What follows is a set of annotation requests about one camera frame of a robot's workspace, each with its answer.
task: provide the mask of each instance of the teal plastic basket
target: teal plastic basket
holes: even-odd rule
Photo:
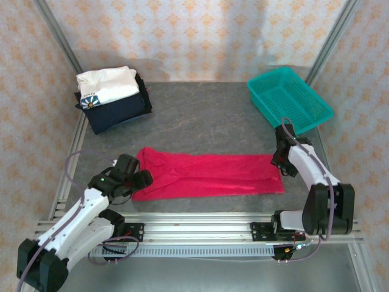
[[[247,82],[255,106],[275,128],[282,117],[304,133],[334,116],[334,111],[291,68],[282,67]]]

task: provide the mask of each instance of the white robotic arm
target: white robotic arm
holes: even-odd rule
[[[329,222],[330,188],[334,192],[334,218],[332,234],[347,234],[353,228],[354,189],[341,184],[317,157],[311,142],[305,137],[296,137],[291,124],[276,127],[277,151],[272,164],[283,175],[301,174],[309,195],[303,210],[280,212],[280,228],[301,231],[306,234],[326,234]]]
[[[40,292],[57,292],[90,250],[111,237],[123,236],[124,217],[106,208],[114,198],[131,196],[153,182],[149,171],[137,169],[136,158],[121,155],[113,167],[94,176],[82,198],[54,227],[37,240],[20,244],[16,275]]]

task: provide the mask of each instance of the gray mat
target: gray mat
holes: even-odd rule
[[[303,248],[294,258],[312,251]],[[358,292],[347,245],[322,245],[302,262],[270,258],[131,258],[94,266],[82,259],[60,292]]]
[[[245,83],[152,83],[153,113],[94,135],[88,126],[83,149],[94,149],[112,159],[122,153],[135,156],[143,147],[173,153],[273,154],[274,129],[250,101]],[[310,138],[323,160],[317,130]],[[86,186],[105,169],[104,159],[81,156],[75,179]],[[111,206],[119,212],[273,212],[302,209],[308,195],[303,180],[284,177],[284,194],[238,195],[157,201],[129,201]],[[66,209],[80,194],[71,189]]]

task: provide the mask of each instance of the patterned wallpaper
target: patterned wallpaper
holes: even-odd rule
[[[335,118],[320,127],[331,171],[356,190],[383,291],[389,291],[389,5],[365,0],[314,89]]]
[[[147,81],[305,77],[346,0],[48,0],[82,68]]]
[[[46,219],[77,123],[75,74],[31,0],[0,1],[0,286]]]

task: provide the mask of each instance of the purple cable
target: purple cable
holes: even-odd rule
[[[115,263],[122,262],[122,261],[128,259],[129,257],[131,257],[137,251],[137,249],[139,247],[139,240],[136,239],[135,237],[132,237],[132,236],[119,236],[119,237],[110,238],[110,239],[104,241],[104,243],[98,245],[98,246],[109,246],[109,247],[119,246],[119,245],[106,245],[105,243],[106,242],[113,242],[115,240],[121,240],[121,239],[131,239],[131,240],[134,240],[136,242],[136,247],[128,255],[126,255],[126,256],[118,259],[118,260],[115,260]],[[105,265],[109,265],[110,264],[110,262],[96,262],[95,260],[92,260],[91,252],[88,253],[88,260],[89,260],[90,263],[92,263],[93,265],[97,265],[97,266],[105,266]]]
[[[78,206],[77,210],[74,212],[74,214],[68,219],[67,222],[65,222],[62,226],[60,226],[54,233],[53,235],[48,238],[39,248],[38,250],[36,251],[36,253],[34,253],[34,255],[31,257],[29,263],[27,264],[26,268],[24,269],[23,273],[22,273],[22,276],[20,277],[20,280],[18,282],[18,286],[16,287],[16,292],[21,292],[21,289],[22,289],[22,286],[23,286],[23,283],[27,277],[27,274],[28,272],[30,271],[33,263],[35,262],[35,260],[38,258],[39,254],[41,253],[42,250],[44,250],[44,248],[49,244],[50,241],[52,241],[64,228],[66,228],[66,226],[68,226],[73,220],[74,218],[80,213],[80,211],[82,210],[82,207],[83,207],[83,204],[84,204],[84,199],[85,199],[85,195],[84,195],[84,192],[82,190],[82,188],[80,187],[80,185],[78,185],[72,178],[71,176],[68,174],[67,172],[67,169],[69,167],[69,162],[71,160],[71,157],[73,157],[74,155],[77,155],[77,154],[82,154],[82,153],[92,153],[92,154],[95,154],[95,155],[99,155],[105,159],[107,159],[108,161],[110,161],[111,163],[113,163],[113,160],[105,157],[104,155],[102,155],[101,153],[97,152],[97,151],[94,151],[94,150],[80,150],[80,151],[76,151],[76,152],[73,152],[71,153],[66,159],[65,159],[65,164],[64,164],[64,169],[65,169],[65,177],[71,182],[71,184],[73,184],[80,192],[81,192],[81,201],[80,201],[80,205]]]
[[[293,260],[288,260],[288,262],[299,262],[301,260],[306,260],[310,257],[312,257],[319,249],[320,245],[322,244],[322,240],[329,240],[330,236],[331,236],[331,232],[332,232],[332,224],[334,222],[334,212],[335,212],[335,195],[334,195],[334,187],[332,186],[332,182],[330,180],[330,178],[328,177],[328,175],[326,175],[326,171],[324,169],[324,167],[322,166],[322,164],[320,163],[320,161],[312,154],[309,153],[309,151],[304,147],[302,146],[302,144],[296,140],[292,134],[290,134],[290,132],[287,130],[286,126],[285,126],[285,121],[287,121],[289,124],[291,124],[293,126],[293,123],[292,121],[287,118],[287,117],[283,117],[281,119],[281,125],[282,125],[282,129],[285,131],[285,133],[292,139],[294,140],[294,142],[296,143],[296,145],[302,149],[310,158],[312,158],[312,160],[317,164],[317,167],[320,169],[320,171],[322,172],[322,174],[325,176],[326,180],[327,180],[327,183],[328,183],[328,187],[329,187],[329,200],[330,200],[330,207],[329,207],[329,218],[328,218],[328,227],[327,227],[327,233],[326,233],[326,237],[324,238],[321,234],[319,235],[319,238],[318,238],[318,243],[317,243],[317,246],[316,248],[308,255],[300,258],[300,259],[293,259]]]

